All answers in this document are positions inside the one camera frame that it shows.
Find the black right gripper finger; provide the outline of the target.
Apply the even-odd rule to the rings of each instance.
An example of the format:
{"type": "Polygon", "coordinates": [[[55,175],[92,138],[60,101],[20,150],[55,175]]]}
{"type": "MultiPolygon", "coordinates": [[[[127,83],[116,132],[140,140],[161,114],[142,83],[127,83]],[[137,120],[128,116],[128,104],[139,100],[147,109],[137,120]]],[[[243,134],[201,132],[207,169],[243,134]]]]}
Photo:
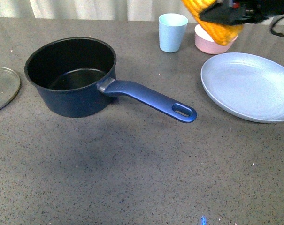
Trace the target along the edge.
{"type": "Polygon", "coordinates": [[[245,8],[233,0],[216,0],[199,13],[200,20],[224,25],[237,25],[246,21],[245,8]]]}

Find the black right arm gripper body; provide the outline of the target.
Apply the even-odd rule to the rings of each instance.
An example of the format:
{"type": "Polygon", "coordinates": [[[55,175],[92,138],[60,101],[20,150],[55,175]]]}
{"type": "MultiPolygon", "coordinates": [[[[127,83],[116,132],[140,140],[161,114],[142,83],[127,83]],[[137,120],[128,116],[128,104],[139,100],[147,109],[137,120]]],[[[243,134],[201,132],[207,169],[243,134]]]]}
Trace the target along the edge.
{"type": "Polygon", "coordinates": [[[284,0],[233,0],[231,23],[260,23],[284,15],[284,0]]]}

